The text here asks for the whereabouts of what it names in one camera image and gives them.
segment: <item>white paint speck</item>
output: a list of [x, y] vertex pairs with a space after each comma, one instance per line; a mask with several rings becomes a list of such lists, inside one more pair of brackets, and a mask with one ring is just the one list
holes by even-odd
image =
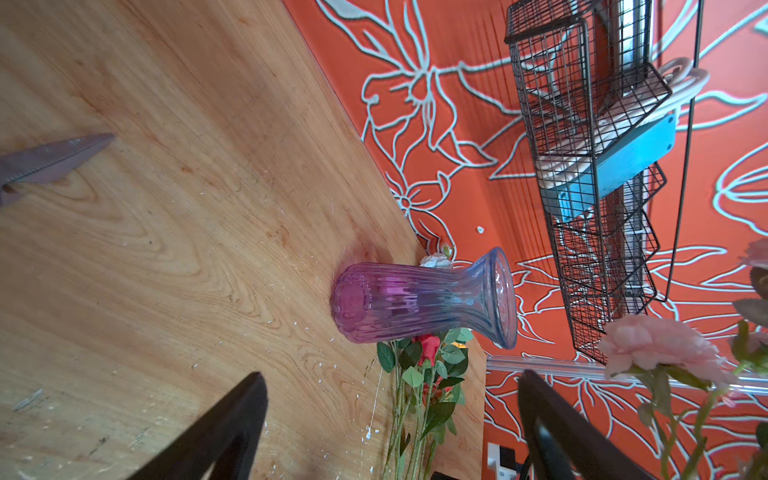
[[24, 472], [22, 472], [21, 470], [16, 470], [16, 472], [18, 473], [18, 476], [22, 478], [22, 480], [38, 480], [37, 477], [33, 477], [31, 475], [27, 475]]

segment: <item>artificial flower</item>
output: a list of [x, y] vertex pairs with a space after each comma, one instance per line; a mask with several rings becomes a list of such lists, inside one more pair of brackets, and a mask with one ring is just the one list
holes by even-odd
[[643, 370], [676, 365], [716, 386], [736, 382], [720, 369], [717, 347], [685, 323], [648, 315], [627, 315], [606, 324], [598, 349], [608, 357], [605, 377], [625, 373], [633, 364]]
[[741, 257], [741, 263], [768, 270], [768, 238], [750, 243], [746, 248], [746, 257]]
[[422, 358], [419, 359], [419, 366], [423, 365], [424, 360], [429, 360], [429, 365], [435, 365], [435, 356], [440, 349], [440, 339], [434, 335], [419, 335], [415, 341], [422, 344]]
[[768, 333], [752, 332], [746, 338], [746, 350], [749, 353], [755, 353], [762, 345], [768, 346]]
[[442, 253], [435, 253], [434, 255], [429, 255], [422, 258], [419, 266], [426, 266], [428, 268], [451, 268], [453, 266], [453, 262], [451, 262], [451, 260], [449, 260], [448, 257]]

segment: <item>blue power strip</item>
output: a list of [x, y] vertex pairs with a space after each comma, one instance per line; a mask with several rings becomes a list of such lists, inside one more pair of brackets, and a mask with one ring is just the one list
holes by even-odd
[[[600, 198], [621, 187], [640, 172], [657, 162], [674, 147], [674, 113], [633, 129], [612, 145], [595, 162], [598, 166]], [[544, 209], [561, 222], [570, 222], [594, 205], [592, 168], [558, 187], [541, 191]]]

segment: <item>wooden table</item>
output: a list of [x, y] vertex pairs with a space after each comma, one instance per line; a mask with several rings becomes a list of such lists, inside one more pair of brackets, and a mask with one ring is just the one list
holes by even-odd
[[[389, 378], [329, 290], [423, 252], [283, 6], [11, 0], [0, 45], [0, 154], [118, 136], [0, 211], [0, 478], [125, 478], [254, 370], [254, 478], [380, 472]], [[461, 478], [478, 346], [472, 365], [437, 462]]]

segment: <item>white flower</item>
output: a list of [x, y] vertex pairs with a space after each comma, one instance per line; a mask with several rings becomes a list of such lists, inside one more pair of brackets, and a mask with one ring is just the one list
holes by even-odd
[[427, 257], [422, 258], [419, 266], [426, 266], [428, 268], [452, 268], [453, 262], [442, 253], [435, 253], [434, 255], [428, 255]]

